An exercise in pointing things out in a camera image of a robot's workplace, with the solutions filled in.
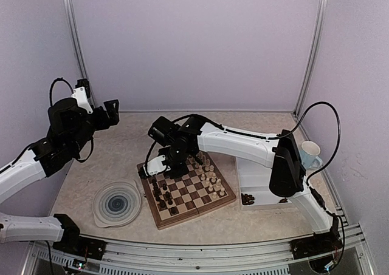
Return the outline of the white plastic tray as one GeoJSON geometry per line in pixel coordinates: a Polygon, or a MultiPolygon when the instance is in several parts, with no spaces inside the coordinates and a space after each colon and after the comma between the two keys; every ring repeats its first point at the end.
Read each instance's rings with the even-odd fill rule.
{"type": "Polygon", "coordinates": [[[242,158],[235,158],[239,180],[239,204],[242,211],[294,208],[288,200],[280,203],[281,197],[270,192],[271,169],[242,158]],[[243,196],[251,195],[254,200],[250,205],[243,205],[243,196]]]}

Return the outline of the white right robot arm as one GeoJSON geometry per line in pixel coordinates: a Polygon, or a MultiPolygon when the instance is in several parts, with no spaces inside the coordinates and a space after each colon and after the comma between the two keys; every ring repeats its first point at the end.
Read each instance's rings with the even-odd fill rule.
{"type": "Polygon", "coordinates": [[[260,134],[223,126],[198,114],[171,121],[159,117],[148,135],[161,145],[158,156],[147,157],[139,171],[145,177],[164,174],[176,178],[187,173],[186,160],[199,152],[214,152],[240,158],[270,171],[269,190],[287,198],[304,215],[315,236],[311,248],[324,253],[338,236],[339,219],[326,209],[322,196],[310,185],[293,133],[260,134]]]}

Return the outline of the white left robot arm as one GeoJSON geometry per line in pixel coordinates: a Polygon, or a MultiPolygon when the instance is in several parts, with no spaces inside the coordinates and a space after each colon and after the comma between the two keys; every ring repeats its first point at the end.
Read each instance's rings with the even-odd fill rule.
{"type": "MultiPolygon", "coordinates": [[[[57,101],[48,109],[49,130],[45,138],[28,145],[19,156],[1,169],[1,201],[27,186],[49,178],[72,160],[82,163],[80,152],[93,135],[119,122],[119,101],[106,101],[88,111],[75,98],[57,101]]],[[[23,217],[1,214],[1,243],[50,241],[80,253],[85,241],[79,227],[66,214],[23,217]]]]}

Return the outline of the wooden chess board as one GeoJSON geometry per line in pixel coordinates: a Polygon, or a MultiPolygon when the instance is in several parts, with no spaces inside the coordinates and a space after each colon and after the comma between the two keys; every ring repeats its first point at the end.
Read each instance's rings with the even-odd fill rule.
{"type": "MultiPolygon", "coordinates": [[[[221,174],[217,166],[216,173],[221,174]]],[[[215,202],[210,202],[206,205],[200,205],[199,202],[195,202],[191,199],[187,191],[187,186],[190,184],[188,174],[177,179],[166,178],[162,174],[142,179],[141,182],[145,197],[148,201],[148,205],[150,207],[157,229],[162,230],[176,226],[180,223],[187,222],[233,203],[236,200],[236,194],[231,189],[223,175],[222,180],[224,182],[223,185],[227,187],[228,196],[215,202]],[[159,197],[167,204],[166,209],[161,209],[161,200],[157,202],[155,199],[156,195],[154,195],[154,190],[156,188],[154,188],[151,183],[152,179],[154,178],[157,180],[159,186],[158,188],[161,190],[161,195],[159,195],[159,197]],[[162,189],[163,184],[167,185],[166,191],[162,189]],[[164,195],[167,191],[170,193],[170,199],[173,201],[172,205],[167,203],[168,199],[164,195]],[[176,214],[171,213],[171,208],[173,207],[177,209],[176,214]]]]}

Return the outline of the dark piece back rank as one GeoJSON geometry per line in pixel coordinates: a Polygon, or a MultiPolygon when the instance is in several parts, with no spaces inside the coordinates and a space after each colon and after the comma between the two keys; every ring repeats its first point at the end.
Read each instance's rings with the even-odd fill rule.
{"type": "Polygon", "coordinates": [[[164,200],[161,200],[161,201],[160,201],[160,208],[161,208],[161,209],[166,209],[166,208],[167,208],[167,204],[165,203],[164,200]]]}

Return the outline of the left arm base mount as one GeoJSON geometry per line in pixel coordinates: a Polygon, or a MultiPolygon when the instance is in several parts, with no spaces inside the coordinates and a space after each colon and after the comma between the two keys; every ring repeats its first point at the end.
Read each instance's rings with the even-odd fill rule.
{"type": "Polygon", "coordinates": [[[66,214],[55,214],[54,217],[63,229],[60,241],[52,245],[55,250],[87,259],[102,260],[106,249],[105,241],[81,236],[79,227],[66,214]]]}

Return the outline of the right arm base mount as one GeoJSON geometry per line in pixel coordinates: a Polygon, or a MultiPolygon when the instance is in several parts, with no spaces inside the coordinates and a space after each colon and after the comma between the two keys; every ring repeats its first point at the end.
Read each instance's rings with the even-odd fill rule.
{"type": "Polygon", "coordinates": [[[332,232],[295,239],[290,245],[295,260],[318,256],[308,260],[311,270],[317,274],[329,274],[343,259],[345,249],[340,235],[332,232]]]}

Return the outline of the dark chess piece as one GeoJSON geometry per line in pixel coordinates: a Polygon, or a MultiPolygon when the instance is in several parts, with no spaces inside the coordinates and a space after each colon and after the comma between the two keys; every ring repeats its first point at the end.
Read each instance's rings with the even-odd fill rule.
{"type": "Polygon", "coordinates": [[[159,186],[158,186],[158,183],[157,183],[157,180],[156,180],[155,178],[152,179],[151,183],[152,183],[152,185],[153,185],[154,188],[158,188],[158,187],[159,187],[159,186]]]}

